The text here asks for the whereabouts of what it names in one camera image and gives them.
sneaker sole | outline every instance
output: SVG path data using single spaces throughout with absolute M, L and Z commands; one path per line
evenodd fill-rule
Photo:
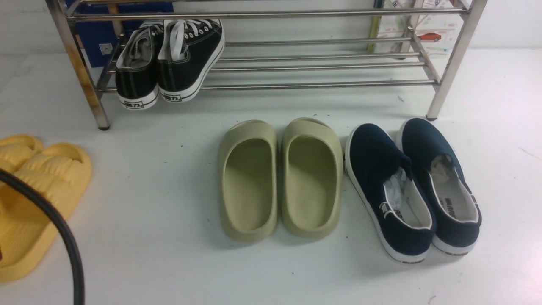
M 373 221 L 373 224 L 375 225 L 375 229 L 378 233 L 378 238 L 380 239 L 380 243 L 382 244 L 384 251 L 395 261 L 403 263 L 403 264 L 418 264 L 425 260 L 427 254 L 429 253 L 429 249 L 427 249 L 424 253 L 419 255 L 405 255 L 400 252 L 397 252 L 394 250 L 388 241 L 384 238 L 384 234 L 382 234 L 382 229 L 380 228 L 380 223 L 378 222 L 378 219 L 376 218 L 375 212 L 373 211 L 371 204 L 367 201 L 367 198 L 365 197 L 365 194 L 363 193 L 362 187 L 359 185 L 356 176 L 354 175 L 354 170 L 352 169 L 352 164 L 350 163 L 350 143 L 352 142 L 352 137 L 354 135 L 354 132 L 358 129 L 358 126 L 352 130 L 350 135 L 348 136 L 348 140 L 346 141 L 346 147 L 345 147 L 345 168 L 346 168 L 346 175 L 354 185 L 354 188 L 358 192 L 358 195 L 362 199 L 363 204 L 365 205 L 365 208 L 369 212 L 369 215 L 371 216 L 371 219 Z
M 154 87 L 154 89 L 149 93 L 147 96 L 136 98 L 136 99 L 129 99 L 122 97 L 117 93 L 117 96 L 119 97 L 120 103 L 122 106 L 128 110 L 145 110 L 149 109 L 150 107 L 154 106 L 156 104 L 156 101 L 159 97 L 159 88 L 158 85 Z
M 207 64 L 203 67 L 202 71 L 204 73 L 200 74 L 199 77 L 196 79 L 196 81 L 187 89 L 181 90 L 181 91 L 167 91 L 162 88 L 160 88 L 160 94 L 162 97 L 170 102 L 170 103 L 184 103 L 186 101 L 189 101 L 193 99 L 201 89 L 203 85 L 203 81 L 205 80 L 205 77 L 207 77 L 207 74 L 211 70 L 211 68 L 214 66 L 214 64 L 219 60 L 220 56 L 224 52 L 224 45 L 225 45 L 225 34 L 224 34 L 224 28 L 222 28 L 222 37 L 220 38 L 220 43 L 218 44 L 215 51 L 211 54 L 210 59 L 207 62 Z
M 406 120 L 403 125 L 401 125 L 401 128 L 399 128 L 399 132 L 397 133 L 397 138 L 395 139 L 395 145 L 397 145 L 397 148 L 404 152 L 403 151 L 403 130 L 405 129 L 405 126 L 406 124 L 412 119 L 408 119 Z M 464 255 L 467 255 L 473 248 L 474 248 L 474 244 L 470 245 L 470 246 L 466 246 L 466 247 L 455 247 L 455 246 L 452 246 L 452 245 L 449 245 L 445 242 L 443 242 L 440 238 L 437 237 L 437 235 L 435 235 L 433 237 L 433 240 L 431 242 L 433 244 L 433 246 L 435 248 L 437 248 L 437 250 L 441 251 L 442 253 L 446 254 L 446 255 L 449 255 L 449 256 L 464 256 Z

canvas shoe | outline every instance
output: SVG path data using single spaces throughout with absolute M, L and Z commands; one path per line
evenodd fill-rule
M 162 47 L 164 24 L 145 21 L 130 36 L 115 66 L 117 94 L 124 108 L 148 109 L 158 99 L 156 58 Z
M 347 140 L 345 167 L 384 250 L 404 264 L 422 262 L 435 234 L 435 222 L 410 159 L 384 130 L 364 124 Z
M 220 20 L 166 20 L 158 55 L 160 94 L 172 103 L 189 101 L 224 51 Z
M 437 222 L 433 244 L 448 255 L 466 255 L 476 243 L 482 215 L 452 147 L 420 118 L 403 124 L 396 143 L 412 160 L 414 175 L 433 209 Z

shoe lining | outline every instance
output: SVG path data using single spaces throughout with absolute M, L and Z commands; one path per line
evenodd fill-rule
M 449 156 L 439 156 L 431 165 L 431 180 L 442 209 L 458 221 L 478 221 L 478 212 L 466 187 L 457 177 Z
M 384 191 L 393 213 L 402 222 L 412 228 L 431 228 L 429 210 L 414 182 L 407 178 L 404 169 L 399 168 L 397 173 L 384 183 Z

slipper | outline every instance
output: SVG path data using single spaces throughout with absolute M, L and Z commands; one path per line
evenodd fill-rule
M 43 144 L 33 136 L 16 135 L 0 140 L 0 168 L 12 174 L 43 150 Z
M 277 140 L 273 127 L 249 120 L 231 128 L 218 151 L 221 217 L 231 239 L 257 242 L 275 231 Z
M 92 175 L 87 153 L 55 144 L 28 160 L 14 175 L 43 195 L 67 219 Z M 30 273 L 57 235 L 51 221 L 20 193 L 0 184 L 0 282 Z
M 339 137 L 313 118 L 291 122 L 282 138 L 284 225 L 293 234 L 323 238 L 337 226 L 343 182 Z

metal shoe rack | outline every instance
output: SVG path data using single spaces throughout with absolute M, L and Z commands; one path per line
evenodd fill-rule
M 242 18 L 297 18 L 297 17 L 346 17 L 346 16 L 410 16 L 408 28 L 403 37 L 399 38 L 376 38 L 376 39 L 340 39 L 340 40 L 290 40 L 269 42 L 226 42 L 227 47 L 253 47 L 253 46 L 295 46 L 295 45 L 325 45 L 341 43 L 381 43 L 402 42 L 400 53 L 380 54 L 346 54 L 346 55 L 307 55 L 307 56 L 276 56 L 276 57 L 245 57 L 245 58 L 221 58 L 219 62 L 273 62 L 273 61 L 315 61 L 315 60 L 342 60 L 342 59 L 389 59 L 389 58 L 418 58 L 418 61 L 407 62 L 382 62 L 382 63 L 358 63 L 358 64 L 333 64 L 333 65 L 291 65 L 291 66 L 266 66 L 266 67 L 226 67 L 213 68 L 212 72 L 286 72 L 286 71 L 320 71 L 340 69 L 380 69 L 420 67 L 423 68 L 427 79 L 415 80 L 389 80 L 389 81 L 352 81 L 352 82 L 303 82 L 297 84 L 239 84 L 239 85 L 207 85 L 202 90 L 264 90 L 264 89 L 295 89 L 295 88 L 341 88 L 341 87 L 369 87 L 369 86 L 433 86 L 435 96 L 427 112 L 427 119 L 434 120 L 444 103 L 452 82 L 457 74 L 463 56 L 467 50 L 474 30 L 480 20 L 487 0 L 455 0 L 454 8 L 421 8 L 422 0 L 416 0 L 411 9 L 368 9 L 368 10 L 304 10 L 304 11 L 265 11 L 265 12 L 204 12 L 204 13 L 144 13 L 144 14 L 120 14 L 117 3 L 152 2 L 153 0 L 77 0 L 70 7 L 66 6 L 66 0 L 46 0 L 49 11 L 59 31 L 62 42 L 66 48 L 75 73 L 81 83 L 81 87 L 92 110 L 98 128 L 108 130 L 111 126 L 107 119 L 101 97 L 104 93 L 113 93 L 117 89 L 108 87 L 109 79 L 114 73 L 114 65 L 122 49 L 126 46 L 127 37 L 122 28 L 123 20 L 165 20 L 165 19 L 242 19 Z M 175 0 L 160 0 L 162 2 L 174 2 Z M 79 9 L 86 4 L 104 4 L 109 8 L 109 14 L 81 14 Z M 458 14 L 463 19 L 463 25 L 458 39 L 451 53 L 450 59 L 442 75 L 439 75 L 425 52 L 419 38 L 415 35 L 415 26 L 420 15 Z M 75 24 L 80 21 L 112 21 L 118 37 L 118 44 L 112 52 L 109 64 L 104 67 L 98 82 L 92 82 L 88 67 L 83 59 L 81 48 L 77 43 L 77 31 Z

